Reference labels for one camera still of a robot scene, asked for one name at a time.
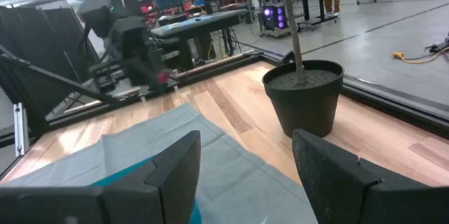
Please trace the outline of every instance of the black metal frame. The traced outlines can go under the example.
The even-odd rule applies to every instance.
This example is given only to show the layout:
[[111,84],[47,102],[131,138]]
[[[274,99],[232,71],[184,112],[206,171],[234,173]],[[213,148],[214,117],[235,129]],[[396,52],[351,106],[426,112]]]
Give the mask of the black metal frame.
[[[183,86],[188,86],[190,84],[194,84],[196,82],[209,79],[211,77],[223,74],[225,72],[230,72],[237,68],[250,65],[255,62],[259,62],[261,60],[266,61],[275,66],[279,66],[286,63],[284,57],[281,57],[279,55],[265,54],[264,52],[253,51],[235,57],[235,59],[232,59],[229,62],[211,65],[210,67],[205,67],[202,70],[197,70],[195,72],[192,72],[191,74],[185,74],[183,77],[180,77],[178,79],[179,81],[178,83],[169,86],[166,89],[166,93],[174,91],[175,86],[179,88]],[[161,94],[157,92],[150,92],[145,97],[155,98],[160,95]],[[380,95],[376,95],[374,93],[365,91],[362,88],[352,86],[351,84],[347,83],[343,83],[342,95],[345,95],[353,100],[356,100],[360,103],[373,107],[376,110],[380,110],[382,112],[390,114],[393,117],[399,118],[403,121],[416,125],[421,129],[424,129],[431,133],[435,133],[436,135],[439,135],[444,138],[449,138],[448,120],[439,118],[432,114],[428,114],[413,107],[409,107],[402,103],[389,100]],[[77,122],[90,119],[99,116],[101,114],[111,112],[113,110],[117,110],[122,107],[132,105],[134,103],[138,103],[140,101],[141,101],[140,97],[132,96],[125,100],[121,100],[115,103],[99,103],[97,105],[92,105],[90,107],[73,111],[63,115],[62,117],[58,117],[57,119],[52,119],[48,121],[48,126],[45,128],[45,131],[49,132],[56,129],[60,129],[62,127],[69,126],[71,124],[75,124]],[[9,137],[9,139],[0,141],[0,147],[5,147],[7,145],[14,143],[13,135],[12,138],[10,134],[5,136]],[[39,139],[39,136],[34,137],[36,137],[36,140],[33,143],[35,143]],[[3,178],[3,176],[6,175],[7,172],[8,170],[6,170],[3,174],[1,174],[0,179]]]

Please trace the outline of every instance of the teal fabric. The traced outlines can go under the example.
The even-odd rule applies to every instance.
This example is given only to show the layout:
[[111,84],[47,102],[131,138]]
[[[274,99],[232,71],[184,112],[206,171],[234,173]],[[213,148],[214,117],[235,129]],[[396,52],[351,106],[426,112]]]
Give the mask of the teal fabric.
[[[129,166],[126,169],[123,169],[117,173],[114,173],[106,178],[103,178],[102,180],[99,180],[92,184],[92,186],[108,186],[112,184],[113,182],[117,181],[120,178],[123,178],[124,176],[128,175],[130,172],[136,170],[149,160],[151,160],[153,157],[147,158],[141,162],[138,162],[132,166]],[[198,209],[198,204],[196,203],[196,200],[194,201],[194,208],[192,209],[192,214],[190,215],[190,221],[189,224],[202,224],[201,222],[201,213]]]

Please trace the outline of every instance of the gray concrete floor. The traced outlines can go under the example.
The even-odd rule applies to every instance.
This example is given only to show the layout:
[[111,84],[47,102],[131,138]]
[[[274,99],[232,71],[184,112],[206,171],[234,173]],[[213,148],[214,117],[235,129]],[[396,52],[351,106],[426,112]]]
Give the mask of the gray concrete floor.
[[[407,58],[418,57],[424,47],[441,43],[449,33],[449,0],[377,0],[360,6],[356,0],[341,1],[337,24],[325,22],[300,33],[304,59],[338,62],[366,89],[449,119],[449,62],[440,57],[410,65],[391,56],[403,51]],[[318,1],[309,4],[311,15],[318,15]],[[234,30],[240,42],[266,51],[286,54],[293,47],[289,36],[259,37],[257,23]]]

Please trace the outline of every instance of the potted plant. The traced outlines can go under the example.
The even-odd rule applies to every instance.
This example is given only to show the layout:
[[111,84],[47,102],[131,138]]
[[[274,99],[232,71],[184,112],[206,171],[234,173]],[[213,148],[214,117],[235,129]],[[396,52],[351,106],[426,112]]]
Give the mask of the potted plant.
[[287,136],[291,137],[294,129],[304,129],[324,137],[332,131],[344,70],[335,62],[302,61],[292,0],[284,0],[284,4],[295,62],[266,73],[262,79],[265,92]]

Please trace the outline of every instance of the black backdrop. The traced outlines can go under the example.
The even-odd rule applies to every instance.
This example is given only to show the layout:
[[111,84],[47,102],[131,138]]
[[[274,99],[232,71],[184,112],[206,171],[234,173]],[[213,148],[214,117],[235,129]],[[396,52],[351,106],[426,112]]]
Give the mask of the black backdrop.
[[[89,79],[88,66],[98,56],[92,46],[81,55],[78,44],[83,30],[73,11],[68,8],[39,10],[0,7],[0,44],[15,56],[30,61],[49,72],[82,83]],[[45,117],[73,90],[48,83],[29,72],[16,71],[31,96],[39,114]],[[3,76],[0,85],[13,102]]]

